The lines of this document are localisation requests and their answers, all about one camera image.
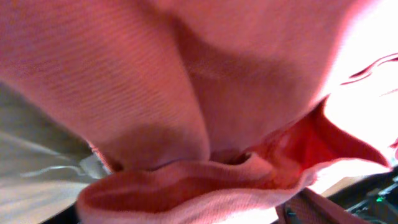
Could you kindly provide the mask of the red orange t-shirt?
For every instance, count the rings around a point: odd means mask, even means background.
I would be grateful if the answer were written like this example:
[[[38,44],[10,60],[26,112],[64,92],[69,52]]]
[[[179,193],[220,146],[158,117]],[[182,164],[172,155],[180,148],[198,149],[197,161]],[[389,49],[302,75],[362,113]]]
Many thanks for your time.
[[[111,172],[83,223],[263,223],[328,168],[390,171],[325,107],[396,59],[396,1],[1,2],[1,81]]]

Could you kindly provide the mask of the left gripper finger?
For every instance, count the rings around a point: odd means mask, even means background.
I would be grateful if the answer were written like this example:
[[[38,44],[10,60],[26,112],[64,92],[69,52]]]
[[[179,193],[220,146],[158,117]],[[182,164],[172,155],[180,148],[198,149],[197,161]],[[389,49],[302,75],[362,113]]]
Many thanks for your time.
[[[279,224],[369,224],[310,189],[302,190],[275,210]]]

